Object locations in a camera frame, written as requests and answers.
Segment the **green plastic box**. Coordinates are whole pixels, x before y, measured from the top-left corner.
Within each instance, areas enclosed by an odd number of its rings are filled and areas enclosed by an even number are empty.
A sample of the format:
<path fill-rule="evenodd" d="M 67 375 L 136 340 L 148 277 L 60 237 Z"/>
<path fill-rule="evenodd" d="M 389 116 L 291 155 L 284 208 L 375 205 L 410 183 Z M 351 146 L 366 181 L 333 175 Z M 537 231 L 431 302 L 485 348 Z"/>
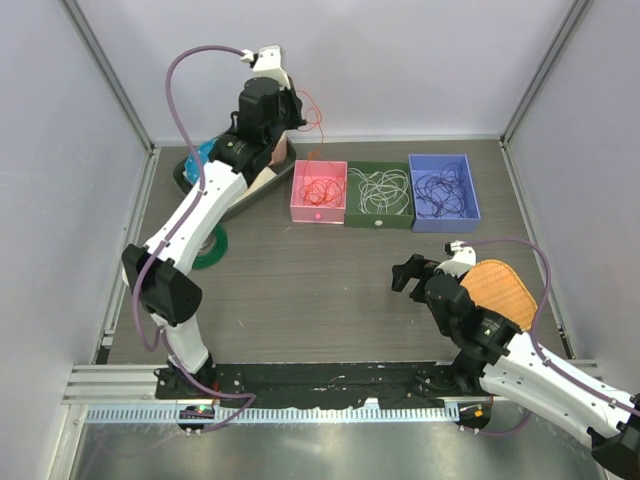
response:
<path fill-rule="evenodd" d="M 410 229 L 414 219 L 407 162 L 348 163 L 346 227 Z"/>

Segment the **blue plastic box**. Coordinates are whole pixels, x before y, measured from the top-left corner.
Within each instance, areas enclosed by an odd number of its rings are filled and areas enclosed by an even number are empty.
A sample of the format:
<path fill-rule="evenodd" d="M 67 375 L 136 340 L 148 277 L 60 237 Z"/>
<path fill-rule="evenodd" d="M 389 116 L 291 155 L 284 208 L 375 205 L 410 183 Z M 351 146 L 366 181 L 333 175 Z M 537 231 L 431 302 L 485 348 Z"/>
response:
<path fill-rule="evenodd" d="M 414 233 L 471 233 L 481 214 L 466 154 L 410 154 Z"/>

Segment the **pink plastic box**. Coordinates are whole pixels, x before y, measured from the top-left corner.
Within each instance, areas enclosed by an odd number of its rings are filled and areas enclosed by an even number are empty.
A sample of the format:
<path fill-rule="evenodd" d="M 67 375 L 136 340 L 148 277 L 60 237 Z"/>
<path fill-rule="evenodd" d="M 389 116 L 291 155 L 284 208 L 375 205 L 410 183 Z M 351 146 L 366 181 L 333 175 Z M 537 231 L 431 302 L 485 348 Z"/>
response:
<path fill-rule="evenodd" d="M 290 198 L 293 222 L 343 224 L 346 200 L 346 162 L 295 161 Z"/>

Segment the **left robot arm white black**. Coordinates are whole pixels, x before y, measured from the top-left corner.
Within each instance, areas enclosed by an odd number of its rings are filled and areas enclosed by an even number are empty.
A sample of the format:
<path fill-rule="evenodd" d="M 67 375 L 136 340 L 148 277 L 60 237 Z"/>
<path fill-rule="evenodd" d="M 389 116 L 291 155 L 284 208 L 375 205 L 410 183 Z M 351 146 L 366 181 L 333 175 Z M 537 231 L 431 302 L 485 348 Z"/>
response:
<path fill-rule="evenodd" d="M 194 260 L 226 211 L 271 163 L 282 135 L 305 123 L 290 77 L 249 79 L 231 127 L 207 157 L 194 158 L 201 169 L 197 183 L 155 235 L 123 251 L 133 313 L 151 315 L 157 340 L 167 341 L 170 363 L 182 370 L 178 386 L 190 398 L 205 397 L 215 381 L 196 318 L 203 292 L 189 277 Z"/>

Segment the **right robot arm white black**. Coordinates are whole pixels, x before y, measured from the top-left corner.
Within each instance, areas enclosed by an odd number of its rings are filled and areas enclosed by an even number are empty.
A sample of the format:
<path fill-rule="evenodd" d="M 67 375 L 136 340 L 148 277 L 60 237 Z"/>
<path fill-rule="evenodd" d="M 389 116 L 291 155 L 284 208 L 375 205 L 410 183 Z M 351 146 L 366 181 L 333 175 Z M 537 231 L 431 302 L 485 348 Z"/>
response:
<path fill-rule="evenodd" d="M 443 262 L 414 254 L 393 266 L 391 288 L 400 292 L 411 280 L 411 299 L 429 308 L 439 332 L 459 349 L 439 372 L 417 374 L 425 391 L 504 397 L 571 434 L 612 474 L 638 478 L 638 396 L 534 340 L 538 305 L 511 266 L 476 261 L 469 248 Z"/>

